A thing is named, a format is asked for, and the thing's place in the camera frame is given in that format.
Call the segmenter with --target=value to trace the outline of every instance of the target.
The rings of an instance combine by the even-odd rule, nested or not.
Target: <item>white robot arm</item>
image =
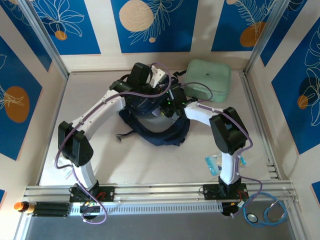
[[[151,70],[153,76],[151,78],[150,85],[152,88],[155,88],[157,84],[166,77],[166,74],[162,70],[156,69],[154,66]],[[71,160],[79,181],[88,190],[92,189],[97,184],[97,179],[94,175],[90,162],[90,159],[93,156],[93,149],[91,148],[89,141],[103,123],[105,123],[113,114],[122,110],[125,106],[126,99],[123,95],[119,95],[119,92],[114,89],[108,90],[106,94],[84,115],[75,119],[72,123],[64,121],[59,125],[58,141],[60,146],[66,135],[68,135],[75,126],[81,123],[72,137],[66,141],[62,154],[65,158]],[[92,112],[95,108],[97,109],[94,113],[83,121],[86,115]],[[219,113],[228,109],[223,110],[211,108],[194,100],[183,102],[180,109],[182,110],[180,113],[183,117],[201,122],[211,127],[215,143],[222,151],[223,168],[220,173],[219,182],[228,187],[239,181],[235,151],[245,146],[246,138],[243,138],[243,136],[239,138],[239,132],[241,132],[239,129],[237,129],[238,131],[233,129],[233,132],[231,133],[230,128],[232,127],[227,126],[228,124],[231,125],[230,122],[225,123],[225,119],[222,120],[222,116],[220,116]]]

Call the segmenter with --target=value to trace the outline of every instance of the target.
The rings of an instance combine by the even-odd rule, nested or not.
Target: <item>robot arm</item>
[[[148,88],[144,88],[144,85],[139,85],[140,83],[132,81],[129,77],[126,82],[121,79],[117,80],[111,85],[111,90],[108,90],[107,93],[84,115],[75,119],[72,123],[64,121],[59,125],[58,143],[60,147],[61,143],[65,140],[70,131],[78,123],[81,123],[81,126],[74,132],[72,137],[66,141],[66,144],[62,149],[62,154],[66,159],[69,159],[72,162],[77,177],[88,190],[96,186],[98,182],[90,163],[90,159],[93,156],[93,149],[89,140],[110,116],[116,114],[126,105],[126,98],[121,95],[116,96],[109,101],[106,101],[106,99],[124,91],[133,92],[135,90],[134,87],[138,90],[144,88],[147,89],[148,92],[153,91],[158,83],[166,77],[166,74],[160,69],[156,69],[154,66],[151,70],[152,78],[150,81],[151,84],[147,83],[149,84]],[[136,79],[141,78],[141,74],[146,75],[143,70],[138,71],[136,72]],[[223,168],[219,182],[224,186],[224,191],[228,192],[230,186],[238,185],[239,183],[240,179],[238,168],[236,166],[235,151],[243,148],[247,139],[237,127],[235,127],[223,115],[219,114],[219,112],[228,114],[244,129],[245,127],[234,108],[229,107],[225,110],[211,108],[202,105],[193,99],[187,100],[183,92],[181,93],[180,91],[182,91],[180,85],[173,86],[170,91],[168,91],[168,99],[170,99],[173,104],[163,105],[162,112],[167,117],[171,117],[173,113],[176,113],[178,116],[185,117],[190,120],[196,120],[211,127],[215,143],[222,151]],[[85,116],[93,110],[95,110],[94,113],[88,119],[83,121]]]

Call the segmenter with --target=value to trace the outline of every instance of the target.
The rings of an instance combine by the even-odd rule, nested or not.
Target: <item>gray floor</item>
[[[260,220],[270,202],[254,202],[247,208]],[[281,209],[274,209],[281,216]],[[27,240],[291,240],[290,221],[276,227],[252,227],[241,213],[235,219],[221,213],[110,215],[101,225],[80,217],[33,217]]]

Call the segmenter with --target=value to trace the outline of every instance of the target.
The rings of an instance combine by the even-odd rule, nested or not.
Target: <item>light green case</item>
[[[231,69],[228,65],[193,59],[189,62],[184,82],[197,82],[208,86],[213,92],[211,101],[222,103],[228,96],[230,80]],[[199,84],[186,85],[184,93],[203,100],[211,96],[209,90]]]

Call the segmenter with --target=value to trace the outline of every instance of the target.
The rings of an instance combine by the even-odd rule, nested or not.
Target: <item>white table surface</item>
[[[70,75],[44,164],[41,186],[75,183],[73,176],[66,179],[67,171],[54,167],[54,158],[58,150],[58,125],[62,121],[70,123],[85,113],[106,93],[113,81],[127,73],[129,72],[109,71]],[[252,149],[243,153],[247,164],[240,168],[240,174],[259,180],[270,180],[266,165],[268,157],[239,73],[232,72],[230,92],[224,103],[204,104],[223,109],[234,107],[237,110],[254,143]],[[153,119],[152,122],[146,119],[144,122],[149,122],[149,128],[153,125],[153,130],[167,128],[171,124],[167,118]],[[127,133],[130,130],[115,114],[91,139],[90,144],[94,151],[91,164],[100,184],[166,184],[218,180],[218,176],[211,175],[205,161],[206,156],[219,153],[209,126],[191,121],[186,140],[179,147],[153,146],[136,134],[123,139],[122,142],[116,138],[116,134]]]

